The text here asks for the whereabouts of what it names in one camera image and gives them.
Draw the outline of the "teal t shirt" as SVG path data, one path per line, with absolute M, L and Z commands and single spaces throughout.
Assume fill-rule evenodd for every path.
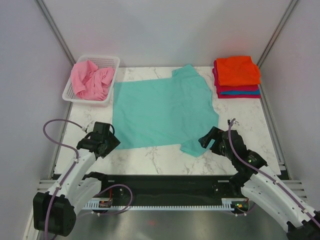
M 170 78 L 114 85 L 112 125 L 119 150 L 180 145 L 199 157 L 206 149 L 198 140 L 218 123 L 212 91 L 190 64 Z

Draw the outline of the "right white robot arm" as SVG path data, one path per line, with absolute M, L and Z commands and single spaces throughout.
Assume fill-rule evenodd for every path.
M 236 130 L 213 127 L 198 139 L 203 148 L 228 158 L 237 173 L 229 180 L 229 191 L 244 196 L 268 213 L 289 240 L 318 240 L 320 213 L 297 196 L 277 177 L 267 162 L 247 149 Z

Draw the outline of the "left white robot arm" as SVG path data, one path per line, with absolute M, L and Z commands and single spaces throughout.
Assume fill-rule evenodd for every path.
M 106 196 L 108 182 L 94 177 L 84 178 L 98 158 L 105 158 L 120 141 L 110 123 L 95 122 L 76 146 L 62 146 L 74 151 L 66 169 L 46 192 L 38 192 L 33 198 L 33 226 L 44 236 L 68 236 L 73 230 L 77 215 L 95 195 Z

